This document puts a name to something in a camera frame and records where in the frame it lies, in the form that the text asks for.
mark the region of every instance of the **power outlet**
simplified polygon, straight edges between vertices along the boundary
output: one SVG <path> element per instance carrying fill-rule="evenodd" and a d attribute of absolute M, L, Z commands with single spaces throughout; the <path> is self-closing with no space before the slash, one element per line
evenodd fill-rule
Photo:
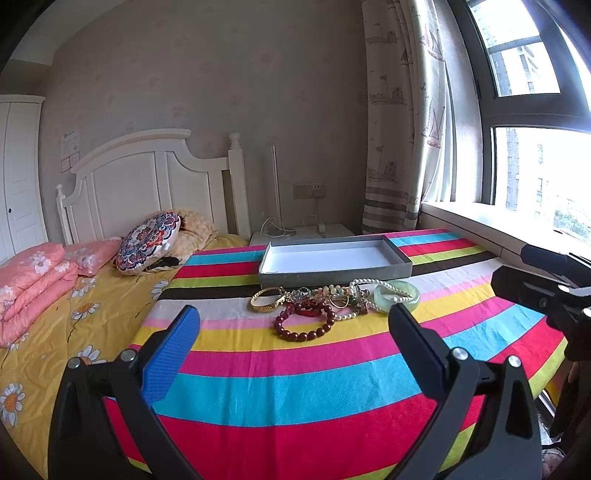
<path fill-rule="evenodd" d="M 294 183 L 294 200 L 323 198 L 324 183 Z"/>

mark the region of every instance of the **daisy print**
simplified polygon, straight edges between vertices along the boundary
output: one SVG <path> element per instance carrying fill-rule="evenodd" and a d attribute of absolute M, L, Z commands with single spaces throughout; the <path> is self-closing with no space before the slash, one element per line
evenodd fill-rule
<path fill-rule="evenodd" d="M 100 303 L 85 303 L 82 307 L 72 313 L 72 320 L 85 319 L 89 313 L 96 312 L 96 309 L 100 307 Z"/>
<path fill-rule="evenodd" d="M 10 424 L 14 427 L 17 422 L 17 412 L 22 410 L 22 400 L 25 392 L 22 391 L 22 384 L 10 383 L 0 395 L 0 412 L 4 425 Z"/>
<path fill-rule="evenodd" d="M 79 288 L 75 288 L 72 292 L 72 298 L 75 299 L 76 297 L 81 297 L 86 292 L 88 292 L 91 288 L 96 287 L 96 278 L 83 278 L 80 280 L 80 284 L 78 285 Z"/>
<path fill-rule="evenodd" d="M 13 343 L 11 343 L 10 350 L 18 350 L 18 347 L 20 346 L 20 344 L 23 343 L 25 340 L 27 340 L 28 336 L 29 336 L 29 332 L 23 333 L 20 338 L 17 338 L 16 340 L 14 340 Z"/>
<path fill-rule="evenodd" d="M 8 310 L 14 303 L 15 299 L 16 297 L 11 287 L 4 285 L 0 288 L 0 302 L 2 303 L 4 310 Z"/>
<path fill-rule="evenodd" d="M 95 256 L 94 255 L 86 255 L 78 260 L 78 266 L 82 268 L 91 268 L 92 265 L 95 264 Z"/>
<path fill-rule="evenodd" d="M 73 252 L 66 253 L 65 258 L 67 258 L 69 260 L 72 257 L 79 257 L 80 254 L 83 254 L 84 252 L 86 252 L 86 247 L 82 247 L 82 248 L 79 248 L 78 250 L 74 250 Z"/>
<path fill-rule="evenodd" d="M 35 272 L 45 275 L 51 266 L 51 260 L 49 260 L 42 252 L 37 252 L 31 257 L 31 266 L 35 267 Z"/>
<path fill-rule="evenodd" d="M 158 300 L 158 297 L 162 293 L 162 291 L 168 285 L 168 280 L 160 280 L 156 285 L 154 285 L 154 289 L 150 292 L 152 294 L 152 298 L 154 300 Z"/>
<path fill-rule="evenodd" d="M 84 350 L 78 352 L 76 356 L 80 358 L 86 365 L 104 364 L 107 360 L 100 358 L 100 350 L 92 349 L 92 345 L 88 345 Z"/>
<path fill-rule="evenodd" d="M 70 262 L 62 262 L 56 267 L 56 271 L 59 273 L 64 273 L 68 268 L 70 268 Z"/>

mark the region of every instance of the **rainbow striped sheet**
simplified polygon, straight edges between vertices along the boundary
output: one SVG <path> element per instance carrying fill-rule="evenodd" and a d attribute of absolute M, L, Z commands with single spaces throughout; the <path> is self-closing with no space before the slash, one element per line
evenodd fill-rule
<path fill-rule="evenodd" d="M 565 340 L 542 315 L 495 297 L 490 252 L 444 230 L 387 235 L 413 261 L 421 291 L 413 312 L 449 346 L 477 359 L 521 357 L 534 395 L 563 359 Z M 398 463 L 427 423 L 426 399 L 388 333 L 385 316 L 341 322 L 314 342 L 288 343 L 271 330 L 277 312 L 246 306 L 258 289 L 265 247 L 192 256 L 162 293 L 134 340 L 139 348 L 185 304 L 202 329 L 163 401 L 163 425 L 207 480 L 378 480 Z M 298 331 L 318 327 L 291 317 Z M 147 469 L 116 402 L 107 408 L 125 454 Z M 475 399 L 446 465 L 473 429 Z"/>

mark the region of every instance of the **jewelry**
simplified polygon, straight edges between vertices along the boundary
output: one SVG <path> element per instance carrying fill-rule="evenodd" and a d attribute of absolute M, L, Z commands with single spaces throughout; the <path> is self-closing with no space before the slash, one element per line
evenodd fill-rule
<path fill-rule="evenodd" d="M 292 313 L 298 315 L 304 315 L 307 317 L 317 317 L 322 313 L 326 314 L 326 321 L 322 327 L 316 330 L 306 332 L 290 332 L 283 328 L 283 322 L 288 319 Z M 329 332 L 332 326 L 335 324 L 335 313 L 332 311 L 330 305 L 326 305 L 323 301 L 316 302 L 314 299 L 310 299 L 303 303 L 291 303 L 285 304 L 285 310 L 279 314 L 275 319 L 273 328 L 275 333 L 289 342 L 305 342 L 307 340 L 314 340 L 315 338 L 323 336 L 326 332 Z"/>
<path fill-rule="evenodd" d="M 405 297 L 400 295 L 400 290 L 406 294 Z M 404 306 L 411 312 L 419 304 L 420 298 L 419 290 L 414 285 L 402 280 L 391 280 L 387 287 L 378 285 L 374 290 L 375 305 L 380 312 L 385 314 L 388 314 L 392 305 L 397 303 L 404 303 Z"/>
<path fill-rule="evenodd" d="M 375 302 L 369 300 L 369 290 L 361 288 L 362 285 L 375 284 L 374 291 Z M 398 286 L 408 286 L 412 293 L 398 288 Z M 271 290 L 278 290 L 281 298 L 274 303 L 264 306 L 255 306 L 256 300 L 262 293 Z M 394 299 L 386 299 L 381 291 L 387 294 L 394 294 Z M 279 305 L 285 303 L 285 310 L 281 312 L 275 322 L 273 323 L 273 330 L 275 333 L 290 342 L 305 342 L 307 340 L 314 340 L 329 332 L 335 322 L 350 320 L 359 315 L 365 315 L 370 310 L 381 313 L 388 313 L 389 308 L 395 303 L 414 303 L 418 304 L 418 290 L 406 282 L 392 280 L 390 283 L 384 280 L 376 280 L 374 278 L 356 278 L 349 283 L 348 287 L 341 287 L 340 285 L 324 286 L 315 290 L 302 287 L 297 290 L 287 292 L 283 287 L 265 288 L 257 292 L 251 298 L 251 306 L 256 312 L 268 313 L 275 310 Z M 336 301 L 344 302 L 341 306 Z M 335 314 L 332 307 L 343 309 L 351 307 L 353 309 L 350 313 Z M 322 314 L 326 315 L 326 321 L 322 327 L 309 332 L 290 332 L 283 327 L 283 322 L 289 318 L 293 313 L 306 317 L 319 317 Z"/>
<path fill-rule="evenodd" d="M 262 294 L 264 294 L 265 292 L 268 291 L 273 291 L 273 290 L 277 290 L 279 292 L 279 299 L 274 301 L 273 303 L 269 303 L 267 305 L 255 305 L 255 300 L 260 297 Z M 259 290 L 258 292 L 256 292 L 252 298 L 251 298 L 251 307 L 255 312 L 258 313 L 269 313 L 272 312 L 273 310 L 275 310 L 279 305 L 281 305 L 284 301 L 285 301 L 285 297 L 286 297 L 286 292 L 285 289 L 283 287 L 269 287 L 269 288 L 263 288 L 262 290 Z"/>

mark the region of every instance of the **bedpost finial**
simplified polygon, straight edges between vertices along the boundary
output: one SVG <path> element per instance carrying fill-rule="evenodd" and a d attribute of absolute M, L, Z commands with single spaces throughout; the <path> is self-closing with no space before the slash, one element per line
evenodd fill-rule
<path fill-rule="evenodd" d="M 238 132 L 234 132 L 233 134 L 230 134 L 230 150 L 232 150 L 233 148 L 242 148 L 240 146 L 240 134 Z"/>

